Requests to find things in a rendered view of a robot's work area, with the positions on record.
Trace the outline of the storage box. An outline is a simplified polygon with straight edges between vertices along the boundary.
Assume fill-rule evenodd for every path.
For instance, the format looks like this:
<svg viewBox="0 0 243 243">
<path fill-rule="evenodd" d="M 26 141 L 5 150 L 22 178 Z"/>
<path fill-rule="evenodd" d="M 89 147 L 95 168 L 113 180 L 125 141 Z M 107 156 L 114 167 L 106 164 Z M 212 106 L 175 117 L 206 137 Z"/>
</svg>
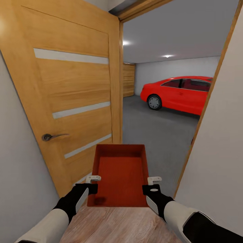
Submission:
<svg viewBox="0 0 243 243">
<path fill-rule="evenodd" d="M 149 177 L 145 145 L 97 144 L 92 170 L 100 176 L 98 193 L 88 195 L 87 207 L 149 207 L 142 185 Z"/>
</svg>

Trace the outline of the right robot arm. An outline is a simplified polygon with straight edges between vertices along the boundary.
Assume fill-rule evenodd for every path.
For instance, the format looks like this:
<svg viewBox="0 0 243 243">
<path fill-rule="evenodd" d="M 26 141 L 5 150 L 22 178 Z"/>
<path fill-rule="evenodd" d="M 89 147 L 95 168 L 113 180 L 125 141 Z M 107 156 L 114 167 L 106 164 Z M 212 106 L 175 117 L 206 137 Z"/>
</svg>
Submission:
<svg viewBox="0 0 243 243">
<path fill-rule="evenodd" d="M 182 243 L 243 243 L 243 237 L 219 226 L 209 215 L 161 193 L 161 177 L 148 177 L 142 185 L 148 206 L 175 232 Z"/>
</svg>

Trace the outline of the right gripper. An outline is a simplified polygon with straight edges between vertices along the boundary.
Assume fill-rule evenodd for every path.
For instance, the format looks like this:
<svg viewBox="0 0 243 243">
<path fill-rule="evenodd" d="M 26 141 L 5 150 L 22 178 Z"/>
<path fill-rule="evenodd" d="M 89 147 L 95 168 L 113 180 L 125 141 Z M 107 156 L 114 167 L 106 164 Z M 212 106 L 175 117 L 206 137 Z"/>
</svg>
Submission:
<svg viewBox="0 0 243 243">
<path fill-rule="evenodd" d="M 144 195 L 148 195 L 148 190 L 150 188 L 157 188 L 159 190 L 159 192 L 161 192 L 160 190 L 160 185 L 159 184 L 154 184 L 154 185 L 142 185 L 142 189 L 143 189 L 143 194 Z"/>
</svg>

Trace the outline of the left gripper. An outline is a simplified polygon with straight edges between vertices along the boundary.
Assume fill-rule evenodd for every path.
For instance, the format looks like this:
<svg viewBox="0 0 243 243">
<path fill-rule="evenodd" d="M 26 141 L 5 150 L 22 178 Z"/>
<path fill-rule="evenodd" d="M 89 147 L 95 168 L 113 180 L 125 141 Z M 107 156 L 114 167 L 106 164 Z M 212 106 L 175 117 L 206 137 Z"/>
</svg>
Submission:
<svg viewBox="0 0 243 243">
<path fill-rule="evenodd" d="M 98 184 L 87 184 L 90 187 L 90 192 L 88 193 L 90 194 L 97 194 L 98 193 Z"/>
</svg>

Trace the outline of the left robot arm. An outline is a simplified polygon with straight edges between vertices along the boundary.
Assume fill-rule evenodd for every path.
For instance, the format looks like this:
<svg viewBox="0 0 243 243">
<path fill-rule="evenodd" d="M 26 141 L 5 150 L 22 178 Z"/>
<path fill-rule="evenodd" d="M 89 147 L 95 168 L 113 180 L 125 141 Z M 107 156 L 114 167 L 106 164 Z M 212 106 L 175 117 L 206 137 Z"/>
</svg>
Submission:
<svg viewBox="0 0 243 243">
<path fill-rule="evenodd" d="M 98 193 L 98 184 L 92 184 L 91 181 L 100 180 L 98 175 L 88 175 L 86 183 L 76 183 L 46 217 L 14 243 L 59 243 L 88 195 Z"/>
</svg>

